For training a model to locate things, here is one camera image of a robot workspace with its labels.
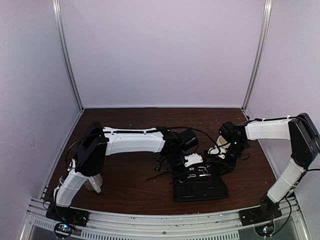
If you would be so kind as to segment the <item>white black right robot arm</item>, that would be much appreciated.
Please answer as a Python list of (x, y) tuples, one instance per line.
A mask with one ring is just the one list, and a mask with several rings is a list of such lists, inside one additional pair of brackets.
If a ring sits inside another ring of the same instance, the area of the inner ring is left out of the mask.
[(286, 142), (287, 162), (276, 182), (261, 197), (256, 210), (259, 220), (268, 220), (277, 210), (285, 196), (296, 188), (320, 154), (320, 134), (310, 116), (303, 112), (296, 116), (256, 118), (241, 124), (225, 122), (218, 130), (229, 145), (220, 161), (224, 172), (232, 172), (240, 155), (253, 141)]

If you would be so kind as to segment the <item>silver plain hair scissors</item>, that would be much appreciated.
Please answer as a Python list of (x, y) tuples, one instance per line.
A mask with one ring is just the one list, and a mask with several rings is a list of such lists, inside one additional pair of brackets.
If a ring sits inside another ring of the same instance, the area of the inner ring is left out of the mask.
[(196, 174), (188, 174), (188, 175), (184, 175), (182, 178), (179, 178), (178, 181), (180, 183), (185, 183), (187, 180), (190, 180), (190, 179), (193, 179), (193, 178), (196, 178), (197, 175)]

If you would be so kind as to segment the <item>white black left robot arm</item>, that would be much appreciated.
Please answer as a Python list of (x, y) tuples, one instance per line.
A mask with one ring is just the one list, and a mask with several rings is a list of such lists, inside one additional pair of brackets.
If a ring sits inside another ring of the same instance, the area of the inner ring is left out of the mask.
[(168, 127), (118, 129), (94, 122), (76, 142), (74, 156), (52, 193), (53, 215), (61, 222), (72, 218), (69, 206), (74, 196), (85, 181), (101, 172), (106, 156), (134, 152), (181, 154), (187, 151), (187, 135), (186, 130), (175, 132)]

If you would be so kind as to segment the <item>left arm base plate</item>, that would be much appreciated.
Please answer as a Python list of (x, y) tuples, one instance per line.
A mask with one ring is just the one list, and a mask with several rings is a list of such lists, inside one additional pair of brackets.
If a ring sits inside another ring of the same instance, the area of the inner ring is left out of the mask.
[(45, 217), (61, 223), (86, 227), (89, 215), (90, 213), (86, 210), (58, 206), (52, 196)]

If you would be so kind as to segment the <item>silver thinning scissors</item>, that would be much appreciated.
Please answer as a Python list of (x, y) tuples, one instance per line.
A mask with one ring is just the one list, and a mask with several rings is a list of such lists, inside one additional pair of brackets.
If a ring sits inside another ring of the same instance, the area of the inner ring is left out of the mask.
[(197, 167), (198, 171), (199, 171), (199, 175), (202, 174), (210, 174), (209, 173), (209, 168), (211, 167), (210, 164), (205, 164), (205, 165), (200, 165)]

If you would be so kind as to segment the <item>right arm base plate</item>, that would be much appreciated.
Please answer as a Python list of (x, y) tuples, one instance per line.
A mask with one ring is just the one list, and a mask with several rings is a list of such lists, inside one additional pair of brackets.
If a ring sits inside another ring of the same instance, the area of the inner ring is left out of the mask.
[(238, 213), (242, 226), (255, 225), (271, 221), (274, 218), (282, 216), (282, 212), (280, 210), (276, 210), (274, 213), (262, 213), (260, 207), (240, 210)]

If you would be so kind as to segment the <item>black zip tool case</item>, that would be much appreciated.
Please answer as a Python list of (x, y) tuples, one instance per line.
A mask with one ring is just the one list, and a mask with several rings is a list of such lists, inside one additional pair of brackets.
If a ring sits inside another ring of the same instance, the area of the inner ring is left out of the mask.
[[(198, 166), (211, 165), (209, 177), (199, 177)], [(220, 166), (217, 163), (198, 163), (186, 167), (184, 175), (172, 175), (173, 196), (176, 202), (198, 202), (225, 199), (229, 196), (226, 184), (222, 180)], [(188, 174), (197, 177), (180, 183), (179, 179)]]

